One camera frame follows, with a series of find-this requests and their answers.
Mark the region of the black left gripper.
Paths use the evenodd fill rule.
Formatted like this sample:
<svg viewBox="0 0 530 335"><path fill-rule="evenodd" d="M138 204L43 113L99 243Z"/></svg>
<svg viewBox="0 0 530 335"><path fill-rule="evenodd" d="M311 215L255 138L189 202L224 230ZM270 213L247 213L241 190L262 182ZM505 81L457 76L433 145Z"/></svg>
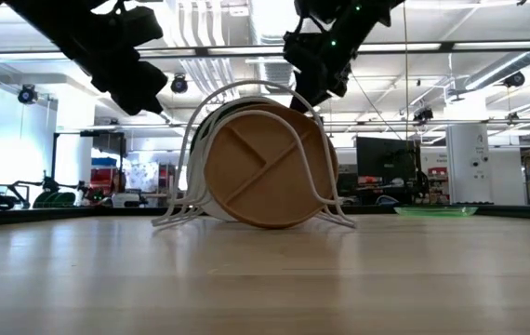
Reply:
<svg viewBox="0 0 530 335"><path fill-rule="evenodd" d="M67 54L91 77L92 85L108 92L127 114L159 114L156 98L168 78L158 68L139 61L137 37L126 27L77 27L70 32Z"/></svg>

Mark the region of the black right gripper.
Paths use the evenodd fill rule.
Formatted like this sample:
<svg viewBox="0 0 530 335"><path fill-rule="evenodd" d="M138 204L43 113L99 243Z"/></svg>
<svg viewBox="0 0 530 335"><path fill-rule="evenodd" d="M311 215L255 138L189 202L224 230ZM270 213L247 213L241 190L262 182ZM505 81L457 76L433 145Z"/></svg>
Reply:
<svg viewBox="0 0 530 335"><path fill-rule="evenodd" d="M295 92L312 107L329 93L344 96L351 71L352 45L330 33L286 32L284 59L298 71Z"/></svg>

